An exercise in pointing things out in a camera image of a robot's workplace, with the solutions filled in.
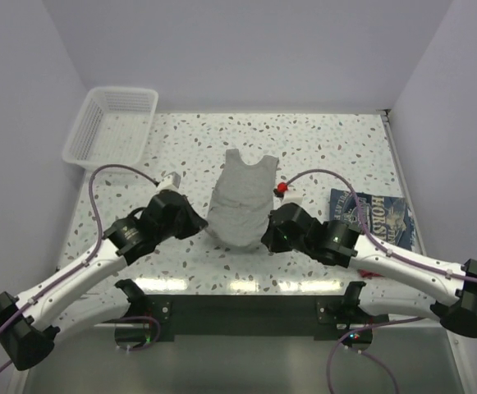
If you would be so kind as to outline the grey tank top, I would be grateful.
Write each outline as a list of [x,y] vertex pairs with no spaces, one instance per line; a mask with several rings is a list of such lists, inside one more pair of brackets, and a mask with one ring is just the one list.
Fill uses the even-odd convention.
[[238,149],[225,153],[225,163],[211,195],[207,232],[230,248],[253,249],[260,244],[273,209],[278,158],[263,156],[247,164]]

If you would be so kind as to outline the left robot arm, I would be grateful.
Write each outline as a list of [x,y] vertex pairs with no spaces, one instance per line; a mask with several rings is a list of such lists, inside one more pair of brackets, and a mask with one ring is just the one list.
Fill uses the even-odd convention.
[[39,285],[11,295],[0,294],[0,344],[20,371],[44,360],[62,330],[62,312],[90,288],[154,252],[169,238],[184,240],[208,223],[176,191],[162,190],[149,204],[116,220],[100,243]]

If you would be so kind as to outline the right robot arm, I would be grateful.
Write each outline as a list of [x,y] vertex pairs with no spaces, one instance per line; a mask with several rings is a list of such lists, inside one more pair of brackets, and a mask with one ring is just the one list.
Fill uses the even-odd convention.
[[354,224],[320,222],[294,203],[268,215],[261,242],[272,253],[295,250],[323,265],[376,273],[408,286],[406,292],[363,286],[341,302],[342,315],[350,322],[399,314],[432,319],[450,332],[477,338],[477,260],[459,264],[431,259],[371,238]]

